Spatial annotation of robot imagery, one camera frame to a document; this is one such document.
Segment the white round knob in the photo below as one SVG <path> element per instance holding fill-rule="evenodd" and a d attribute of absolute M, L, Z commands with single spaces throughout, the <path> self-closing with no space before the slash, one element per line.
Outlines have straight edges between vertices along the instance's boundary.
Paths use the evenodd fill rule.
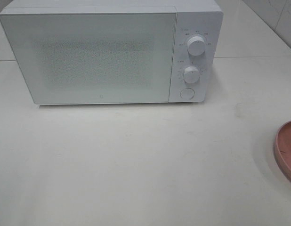
<path fill-rule="evenodd" d="M 206 43 L 206 39 L 203 36 L 195 34 L 186 41 L 187 51 L 194 57 L 199 56 L 205 52 Z"/>
<path fill-rule="evenodd" d="M 189 66 L 183 72 L 185 83 L 193 84 L 200 79 L 201 71 L 196 66 Z"/>

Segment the lower white round knob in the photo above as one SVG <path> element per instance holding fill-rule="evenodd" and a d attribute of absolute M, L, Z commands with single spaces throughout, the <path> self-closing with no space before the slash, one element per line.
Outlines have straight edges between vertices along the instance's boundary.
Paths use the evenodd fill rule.
<path fill-rule="evenodd" d="M 183 72 L 185 83 L 193 84 L 200 79 L 201 71 L 196 66 L 189 66 Z"/>

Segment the white round door button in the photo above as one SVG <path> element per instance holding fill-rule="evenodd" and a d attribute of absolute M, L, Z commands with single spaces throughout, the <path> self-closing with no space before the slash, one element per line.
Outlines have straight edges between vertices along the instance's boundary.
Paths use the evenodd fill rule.
<path fill-rule="evenodd" d="M 191 88 L 185 88 L 180 92 L 182 99 L 191 100 L 194 97 L 194 90 Z"/>

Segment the white microwave oven body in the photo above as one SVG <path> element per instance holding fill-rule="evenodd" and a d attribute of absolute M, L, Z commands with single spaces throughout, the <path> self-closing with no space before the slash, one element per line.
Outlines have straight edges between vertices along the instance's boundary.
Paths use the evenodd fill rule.
<path fill-rule="evenodd" d="M 205 99 L 223 20 L 223 12 L 213 0 L 14 0 L 0 12 L 0 17 L 162 13 L 176 14 L 170 91 L 165 103 L 201 102 Z M 195 34 L 203 36 L 207 42 L 205 52 L 196 57 L 190 55 L 186 47 L 188 38 Z M 196 66 L 201 71 L 200 79 L 193 84 L 185 83 L 183 78 L 183 72 L 189 66 Z M 180 92 L 185 88 L 194 90 L 193 99 L 181 98 Z"/>

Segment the pink round plate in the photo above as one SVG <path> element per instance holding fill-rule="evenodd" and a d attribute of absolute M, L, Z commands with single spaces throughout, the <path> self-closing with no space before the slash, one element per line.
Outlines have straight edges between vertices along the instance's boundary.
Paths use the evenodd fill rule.
<path fill-rule="evenodd" d="M 291 182 L 291 121 L 282 125 L 275 136 L 274 157 L 279 169 Z"/>

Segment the upper white round knob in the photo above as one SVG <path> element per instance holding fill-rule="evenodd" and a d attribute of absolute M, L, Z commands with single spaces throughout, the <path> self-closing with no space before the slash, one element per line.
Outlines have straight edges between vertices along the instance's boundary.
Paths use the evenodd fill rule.
<path fill-rule="evenodd" d="M 205 52 L 206 43 L 206 39 L 203 36 L 195 34 L 186 41 L 187 51 L 194 57 L 199 56 Z"/>

